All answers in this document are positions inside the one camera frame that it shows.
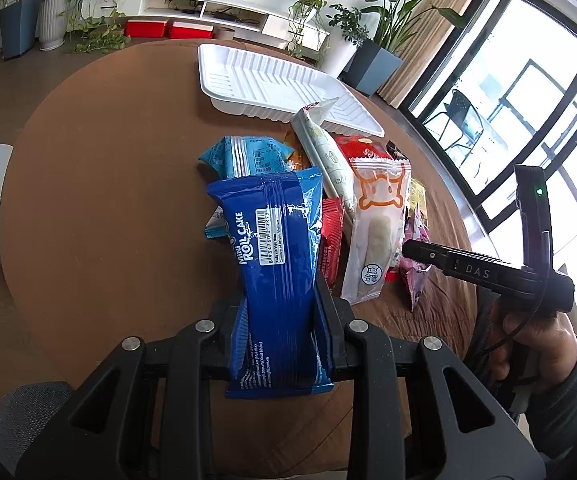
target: curtain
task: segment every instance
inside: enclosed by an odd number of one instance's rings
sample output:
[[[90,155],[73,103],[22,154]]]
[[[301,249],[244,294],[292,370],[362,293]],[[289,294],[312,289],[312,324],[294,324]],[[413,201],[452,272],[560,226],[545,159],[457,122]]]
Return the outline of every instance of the curtain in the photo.
[[[448,7],[462,14],[470,2],[471,0],[427,0],[421,11],[435,5]],[[442,18],[439,12],[431,11],[424,14],[414,28],[418,34],[406,42],[403,49],[397,53],[404,63],[377,93],[392,107],[397,108],[438,53],[452,29],[453,26]]]

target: white foam tray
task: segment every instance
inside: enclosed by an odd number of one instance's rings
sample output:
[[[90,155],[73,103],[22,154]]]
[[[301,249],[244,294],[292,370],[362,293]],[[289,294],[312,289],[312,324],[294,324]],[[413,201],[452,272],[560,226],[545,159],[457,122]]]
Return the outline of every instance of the white foam tray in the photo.
[[[384,129],[336,78],[298,63],[229,46],[198,48],[200,86],[214,107],[288,123],[304,106],[338,97],[323,128],[342,135],[384,137]]]

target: light blue snack package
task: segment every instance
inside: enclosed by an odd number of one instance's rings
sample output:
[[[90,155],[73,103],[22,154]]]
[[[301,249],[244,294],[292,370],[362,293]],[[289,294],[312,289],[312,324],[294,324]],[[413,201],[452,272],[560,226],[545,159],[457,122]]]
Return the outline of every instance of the light blue snack package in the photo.
[[[224,210],[246,295],[232,338],[227,396],[330,391],[313,335],[321,172],[222,180],[208,193]]]
[[[286,160],[293,148],[270,137],[223,137],[200,155],[221,179],[290,171]],[[218,207],[204,227],[206,238],[226,236],[224,213]]]

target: brown table surface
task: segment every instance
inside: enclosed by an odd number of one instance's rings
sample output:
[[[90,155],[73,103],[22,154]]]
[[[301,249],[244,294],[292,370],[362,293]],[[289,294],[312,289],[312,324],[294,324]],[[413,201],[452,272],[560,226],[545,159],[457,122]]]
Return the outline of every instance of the brown table surface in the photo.
[[[200,89],[200,43],[140,44],[91,63],[41,103],[12,152],[0,213],[6,281],[44,353],[74,387],[124,337],[173,336],[236,289],[229,244],[204,238],[216,204],[197,157],[223,136],[281,140],[286,125],[216,110]],[[432,239],[468,249],[457,206],[425,155],[359,97],[427,186]],[[390,285],[355,312],[390,335],[439,335],[465,354],[473,287],[433,270],[414,313],[406,304]],[[212,392],[218,470],[289,476],[346,465],[351,384],[255,402],[226,400],[224,384]]]

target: cable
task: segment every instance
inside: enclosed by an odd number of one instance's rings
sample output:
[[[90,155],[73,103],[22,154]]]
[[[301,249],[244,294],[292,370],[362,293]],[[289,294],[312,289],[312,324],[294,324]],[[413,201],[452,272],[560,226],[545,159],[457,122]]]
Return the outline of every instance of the cable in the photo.
[[[508,333],[497,343],[482,350],[480,352],[480,355],[482,357],[490,354],[494,350],[497,350],[501,346],[506,345],[515,336],[517,336],[537,314],[537,311],[542,305],[542,301],[544,301],[544,296],[547,294],[547,286],[549,286],[549,275],[552,269],[551,234],[549,231],[542,231],[542,249],[544,253],[542,254],[543,272],[541,273],[541,275],[544,276],[544,279],[542,282],[542,288],[540,289],[539,295],[537,296],[536,301],[533,305],[533,309],[531,309],[531,313],[524,321],[522,321],[517,327],[515,327],[515,330],[512,330],[512,332]]]

